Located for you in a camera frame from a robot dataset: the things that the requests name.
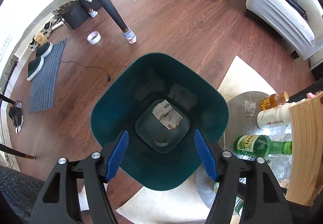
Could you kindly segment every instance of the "amber bottle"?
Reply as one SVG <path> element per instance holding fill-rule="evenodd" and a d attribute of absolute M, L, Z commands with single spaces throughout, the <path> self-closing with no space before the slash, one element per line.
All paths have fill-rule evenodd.
<path fill-rule="evenodd" d="M 282 105 L 288 101 L 289 97 L 286 92 L 281 94 L 273 94 L 263 99 L 260 103 L 261 110 L 267 110 L 279 105 Z"/>

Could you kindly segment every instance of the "white tape roll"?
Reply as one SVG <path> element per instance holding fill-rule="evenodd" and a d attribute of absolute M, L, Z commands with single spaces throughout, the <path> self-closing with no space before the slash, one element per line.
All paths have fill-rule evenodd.
<path fill-rule="evenodd" d="M 87 38 L 90 44 L 96 44 L 100 39 L 101 39 L 101 35 L 99 34 L 98 31 L 91 32 Z"/>

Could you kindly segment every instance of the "trash bin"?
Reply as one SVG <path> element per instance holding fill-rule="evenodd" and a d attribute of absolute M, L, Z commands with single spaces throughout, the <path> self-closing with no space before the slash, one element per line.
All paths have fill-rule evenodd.
<path fill-rule="evenodd" d="M 182 117 L 175 128 L 153 114 L 164 101 Z M 174 58 L 151 53 L 132 63 L 102 95 L 92 111 L 91 129 L 101 146 L 127 130 L 121 168 L 147 188 L 170 190 L 201 164 L 194 131 L 217 142 L 228 117 L 224 98 L 211 85 Z"/>

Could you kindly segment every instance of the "sofa cushion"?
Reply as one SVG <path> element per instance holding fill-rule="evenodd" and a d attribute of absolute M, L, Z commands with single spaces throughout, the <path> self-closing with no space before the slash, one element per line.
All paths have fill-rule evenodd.
<path fill-rule="evenodd" d="M 308 25 L 307 21 L 285 0 L 270 0 L 279 11 L 281 11 L 290 21 L 295 25 L 295 27 L 300 31 L 301 34 L 306 38 L 308 42 L 315 39 L 314 33 L 311 27 Z"/>

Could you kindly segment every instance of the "wooden floor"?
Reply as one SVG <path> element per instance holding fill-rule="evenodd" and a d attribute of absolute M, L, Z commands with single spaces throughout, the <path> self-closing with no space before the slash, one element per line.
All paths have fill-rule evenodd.
<path fill-rule="evenodd" d="M 111 0 L 125 23 L 137 35 L 129 45 L 120 29 L 103 10 L 76 31 L 63 26 L 50 36 L 56 43 L 67 37 L 62 60 L 101 66 L 112 78 L 136 58 L 164 52 L 190 67 L 218 88 L 235 55 L 256 70 L 277 92 L 290 95 L 309 86 L 314 78 L 308 61 L 293 60 L 279 36 L 244 16 L 246 0 Z M 89 45 L 87 35 L 97 30 L 101 41 Z M 17 158 L 23 173 L 45 180 L 60 157 L 83 159 L 100 146 L 90 130 L 90 114 L 108 88 L 106 73 L 61 63 L 56 81 L 54 108 L 28 114 L 32 82 L 24 67 L 12 92 L 23 103 L 25 124 L 16 135 L 8 121 L 13 148 L 36 156 L 35 161 Z M 109 183 L 108 196 L 116 209 L 141 185 L 119 170 Z M 122 216 L 120 222 L 126 223 Z"/>

